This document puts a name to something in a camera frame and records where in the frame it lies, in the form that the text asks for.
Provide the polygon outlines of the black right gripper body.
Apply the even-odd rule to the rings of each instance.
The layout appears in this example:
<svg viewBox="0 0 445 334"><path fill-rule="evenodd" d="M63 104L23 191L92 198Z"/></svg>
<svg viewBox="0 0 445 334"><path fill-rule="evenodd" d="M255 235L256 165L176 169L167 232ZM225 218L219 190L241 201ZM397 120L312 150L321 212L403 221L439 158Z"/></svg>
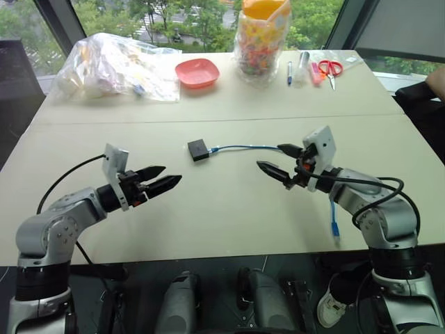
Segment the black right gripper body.
<svg viewBox="0 0 445 334"><path fill-rule="evenodd" d="M284 183L286 189L290 190L295 185L307 188L308 190L316 189L317 179L312 177L315 169L315 157L318 154L316 146L312 143L307 148L302 148L303 152L296 160L296 167L294 168L295 175L290 177L291 180Z"/></svg>

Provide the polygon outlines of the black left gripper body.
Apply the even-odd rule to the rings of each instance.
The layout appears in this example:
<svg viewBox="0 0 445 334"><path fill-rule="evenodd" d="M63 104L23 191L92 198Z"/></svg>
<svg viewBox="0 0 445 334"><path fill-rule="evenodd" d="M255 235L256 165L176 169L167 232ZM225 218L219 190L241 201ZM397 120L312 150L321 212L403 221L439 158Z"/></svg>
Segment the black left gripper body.
<svg viewBox="0 0 445 334"><path fill-rule="evenodd" d="M147 202L145 193L147 187L143 184L143 182L148 180L146 170L128 170L120 173L118 179L129 206L137 207Z"/></svg>

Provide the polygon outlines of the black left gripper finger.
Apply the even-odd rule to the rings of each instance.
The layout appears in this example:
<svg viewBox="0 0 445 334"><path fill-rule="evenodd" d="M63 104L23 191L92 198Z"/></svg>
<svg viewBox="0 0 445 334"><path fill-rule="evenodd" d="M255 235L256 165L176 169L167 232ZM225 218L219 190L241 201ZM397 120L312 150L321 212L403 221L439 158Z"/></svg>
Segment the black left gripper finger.
<svg viewBox="0 0 445 334"><path fill-rule="evenodd" d="M165 170L165 166L148 166L136 171L140 182L146 182L156 178Z"/></svg>
<svg viewBox="0 0 445 334"><path fill-rule="evenodd" d="M173 188L181 181L181 175L166 175L147 186L147 198L155 198Z"/></svg>

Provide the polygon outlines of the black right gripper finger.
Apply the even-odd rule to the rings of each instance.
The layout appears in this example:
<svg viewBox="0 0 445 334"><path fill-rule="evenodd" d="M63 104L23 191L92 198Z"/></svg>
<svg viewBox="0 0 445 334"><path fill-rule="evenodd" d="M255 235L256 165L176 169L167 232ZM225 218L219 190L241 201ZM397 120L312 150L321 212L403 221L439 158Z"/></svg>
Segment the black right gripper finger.
<svg viewBox="0 0 445 334"><path fill-rule="evenodd" d="M303 149L297 145L285 143L277 146L285 155L292 158L299 158L303 152Z"/></svg>
<svg viewBox="0 0 445 334"><path fill-rule="evenodd" d="M267 176L277 180L278 182L287 183L291 180L286 171L268 161L257 161L257 165L265 174L267 174Z"/></svg>

